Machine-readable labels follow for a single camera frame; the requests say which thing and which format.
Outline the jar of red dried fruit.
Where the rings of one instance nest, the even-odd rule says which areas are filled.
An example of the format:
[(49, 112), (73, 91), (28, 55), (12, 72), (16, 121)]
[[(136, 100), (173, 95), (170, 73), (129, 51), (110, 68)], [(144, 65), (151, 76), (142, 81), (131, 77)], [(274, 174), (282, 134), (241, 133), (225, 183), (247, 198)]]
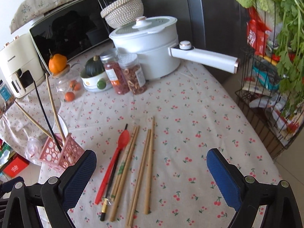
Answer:
[(119, 52), (116, 48), (109, 49), (100, 54), (106, 74), (113, 86), (115, 93), (125, 95), (130, 91), (128, 84), (119, 65)]

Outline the bamboo chopstick far right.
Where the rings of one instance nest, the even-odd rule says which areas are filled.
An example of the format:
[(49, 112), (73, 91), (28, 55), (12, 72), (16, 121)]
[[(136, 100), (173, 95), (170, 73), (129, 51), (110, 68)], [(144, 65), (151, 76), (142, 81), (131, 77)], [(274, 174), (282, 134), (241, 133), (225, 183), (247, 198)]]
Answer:
[(128, 156), (127, 156), (127, 160), (125, 162), (125, 167), (124, 167), (124, 170), (123, 170), (123, 173), (122, 173), (122, 176), (121, 176), (119, 187), (117, 189), (114, 204), (113, 204), (113, 207), (111, 209), (111, 214), (110, 214), (110, 218), (109, 218), (110, 222), (114, 222), (116, 212), (117, 212), (117, 209), (119, 207), (120, 199), (121, 199), (121, 196), (122, 196), (123, 188), (124, 188), (126, 177), (127, 177), (127, 174), (128, 174), (128, 168), (129, 168), (129, 165), (130, 165), (130, 162), (131, 162), (131, 159), (132, 159), (132, 154), (133, 154), (133, 151), (134, 151), (134, 148), (135, 148), (135, 143), (137, 141), (137, 137), (138, 137), (138, 133), (139, 133), (139, 127), (140, 126), (136, 126), (136, 128), (135, 128), (135, 133), (133, 135), (131, 146), (130, 146), (130, 149), (128, 151)]

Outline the green leafy vegetables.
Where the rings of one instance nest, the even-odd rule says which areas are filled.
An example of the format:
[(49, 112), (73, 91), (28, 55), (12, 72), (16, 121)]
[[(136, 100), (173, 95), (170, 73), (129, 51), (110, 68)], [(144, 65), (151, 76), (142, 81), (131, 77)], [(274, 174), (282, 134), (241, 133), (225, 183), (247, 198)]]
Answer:
[(259, 8), (282, 24), (276, 36), (276, 68), (281, 78), (279, 90), (289, 96), (285, 110), (303, 106), (303, 0), (236, 0), (242, 7)]

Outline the woven basket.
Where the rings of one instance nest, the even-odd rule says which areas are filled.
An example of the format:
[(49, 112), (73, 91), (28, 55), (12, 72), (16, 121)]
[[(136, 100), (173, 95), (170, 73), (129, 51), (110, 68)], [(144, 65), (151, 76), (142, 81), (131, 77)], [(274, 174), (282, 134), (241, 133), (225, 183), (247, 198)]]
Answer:
[(143, 14), (142, 0), (117, 0), (101, 11), (101, 17), (113, 29), (132, 23)]

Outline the plain bamboo chopstick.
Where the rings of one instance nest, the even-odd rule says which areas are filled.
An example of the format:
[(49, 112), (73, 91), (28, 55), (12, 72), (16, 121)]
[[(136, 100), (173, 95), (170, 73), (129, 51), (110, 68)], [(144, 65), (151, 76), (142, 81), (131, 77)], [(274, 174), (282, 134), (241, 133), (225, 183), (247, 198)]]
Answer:
[(62, 143), (63, 143), (63, 145), (65, 145), (66, 138), (64, 136), (62, 126), (60, 125), (60, 121), (59, 121), (59, 118), (58, 118), (58, 113), (57, 113), (56, 106), (55, 106), (55, 103), (54, 103), (53, 95), (52, 95), (52, 92), (51, 92), (51, 86), (50, 86), (50, 83), (49, 83), (49, 78), (48, 78), (47, 73), (45, 73), (45, 80), (46, 80), (47, 90), (48, 90), (48, 94), (49, 94), (49, 100), (51, 102), (51, 108), (52, 108), (53, 114), (54, 114), (55, 123), (56, 123), (56, 126), (57, 126), (57, 128), (59, 130), (59, 133), (61, 135)]

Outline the red box on floor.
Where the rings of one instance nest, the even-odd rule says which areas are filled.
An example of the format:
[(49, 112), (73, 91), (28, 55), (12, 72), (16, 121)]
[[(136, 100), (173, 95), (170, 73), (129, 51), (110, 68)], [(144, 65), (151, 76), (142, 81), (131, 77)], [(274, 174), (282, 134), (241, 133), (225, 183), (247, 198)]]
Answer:
[(4, 168), (3, 173), (10, 178), (14, 178), (29, 165), (29, 161), (19, 154), (12, 157), (9, 164)]

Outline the cream toaster appliance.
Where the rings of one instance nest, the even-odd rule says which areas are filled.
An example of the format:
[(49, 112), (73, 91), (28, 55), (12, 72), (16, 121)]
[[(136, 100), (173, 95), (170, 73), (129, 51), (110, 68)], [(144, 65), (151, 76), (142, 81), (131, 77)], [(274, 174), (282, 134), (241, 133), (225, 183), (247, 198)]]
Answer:
[(45, 72), (29, 33), (15, 37), (1, 50), (1, 72), (16, 98), (22, 98), (45, 80)]

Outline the cherry print tablecloth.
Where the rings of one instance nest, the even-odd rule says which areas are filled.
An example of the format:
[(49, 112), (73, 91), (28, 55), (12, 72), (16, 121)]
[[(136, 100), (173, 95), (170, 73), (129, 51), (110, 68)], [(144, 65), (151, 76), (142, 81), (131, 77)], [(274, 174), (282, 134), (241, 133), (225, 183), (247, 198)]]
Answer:
[[(97, 155), (97, 167), (69, 215), (76, 227), (124, 227), (137, 182), (147, 130), (154, 128), (150, 213), (141, 186), (134, 227), (227, 227), (234, 210), (224, 201), (206, 165), (217, 148), (243, 175), (277, 184), (278, 169), (255, 130), (225, 89), (200, 64), (183, 62), (170, 75), (148, 84), (140, 95), (114, 90), (84, 91), (73, 102), (54, 100), (74, 140)], [(139, 126), (115, 220), (101, 222), (95, 204), (122, 130)]]

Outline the white plastic spoon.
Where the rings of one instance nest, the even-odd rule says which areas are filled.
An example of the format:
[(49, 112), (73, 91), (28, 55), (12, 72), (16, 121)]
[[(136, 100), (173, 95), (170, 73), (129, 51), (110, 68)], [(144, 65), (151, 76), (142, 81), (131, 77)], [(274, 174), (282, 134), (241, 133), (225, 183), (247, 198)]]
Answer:
[(66, 124), (65, 120), (59, 114), (57, 116), (58, 116), (58, 121), (59, 121), (59, 124), (61, 126), (61, 130), (63, 132), (63, 135), (66, 138), (68, 136), (68, 133), (69, 133), (69, 130), (67, 128), (67, 124)]

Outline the black microwave oven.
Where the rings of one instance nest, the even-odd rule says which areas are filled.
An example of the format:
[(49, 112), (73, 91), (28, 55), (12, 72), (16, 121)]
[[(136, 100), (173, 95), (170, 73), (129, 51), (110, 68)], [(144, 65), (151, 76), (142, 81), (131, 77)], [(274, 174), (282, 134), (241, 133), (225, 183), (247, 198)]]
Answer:
[(101, 11), (116, 0), (74, 0), (48, 12), (29, 32), (42, 62), (48, 68), (51, 55), (61, 54), (70, 61), (109, 40), (113, 29)]

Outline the glass jar with oranges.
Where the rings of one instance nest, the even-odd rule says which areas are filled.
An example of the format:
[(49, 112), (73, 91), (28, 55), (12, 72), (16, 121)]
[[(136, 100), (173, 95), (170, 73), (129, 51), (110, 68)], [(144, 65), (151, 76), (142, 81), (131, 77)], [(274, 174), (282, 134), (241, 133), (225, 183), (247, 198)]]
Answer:
[(72, 102), (79, 98), (84, 91), (79, 70), (73, 69), (69, 64), (57, 74), (52, 74), (56, 91), (62, 102)]

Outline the white bowl with green knob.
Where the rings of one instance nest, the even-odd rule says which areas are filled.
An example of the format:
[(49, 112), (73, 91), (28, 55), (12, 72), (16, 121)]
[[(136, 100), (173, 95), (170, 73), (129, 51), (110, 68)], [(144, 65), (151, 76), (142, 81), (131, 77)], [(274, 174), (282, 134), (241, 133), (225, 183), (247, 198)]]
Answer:
[(87, 91), (90, 92), (103, 92), (112, 88), (112, 84), (106, 74), (106, 72), (102, 72), (96, 76), (89, 77), (86, 74), (85, 69), (83, 69), (80, 73), (80, 77), (83, 82), (83, 86)]

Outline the red plastic bag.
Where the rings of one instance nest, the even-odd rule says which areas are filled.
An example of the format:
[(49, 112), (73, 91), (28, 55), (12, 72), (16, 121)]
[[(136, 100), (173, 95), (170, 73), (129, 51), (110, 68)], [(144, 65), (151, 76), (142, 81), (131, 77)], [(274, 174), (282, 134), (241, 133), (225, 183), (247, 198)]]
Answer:
[(280, 58), (275, 54), (277, 45), (276, 36), (282, 28), (282, 24), (276, 24), (273, 15), (263, 13), (259, 8), (248, 8), (250, 20), (247, 23), (247, 43), (255, 49), (255, 54), (266, 57), (266, 48), (269, 47), (271, 55), (268, 60), (279, 62)]

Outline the pink perforated utensil holder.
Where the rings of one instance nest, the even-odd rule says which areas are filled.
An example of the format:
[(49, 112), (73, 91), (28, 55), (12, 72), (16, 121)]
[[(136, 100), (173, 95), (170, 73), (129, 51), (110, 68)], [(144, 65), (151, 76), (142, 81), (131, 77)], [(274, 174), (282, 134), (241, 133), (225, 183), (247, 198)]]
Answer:
[(39, 161), (47, 164), (56, 172), (62, 173), (67, 167), (73, 166), (84, 151), (85, 150), (72, 138), (71, 133), (67, 134), (65, 145), (61, 148), (61, 152), (53, 139), (49, 137), (42, 147)]

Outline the orange pumpkin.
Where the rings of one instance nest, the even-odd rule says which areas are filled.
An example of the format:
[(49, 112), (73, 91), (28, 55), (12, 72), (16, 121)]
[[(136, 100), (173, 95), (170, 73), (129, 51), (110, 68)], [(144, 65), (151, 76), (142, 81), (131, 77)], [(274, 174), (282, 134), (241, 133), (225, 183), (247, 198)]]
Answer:
[(61, 54), (52, 54), (49, 50), (50, 58), (48, 68), (52, 74), (58, 74), (67, 66), (67, 57)]

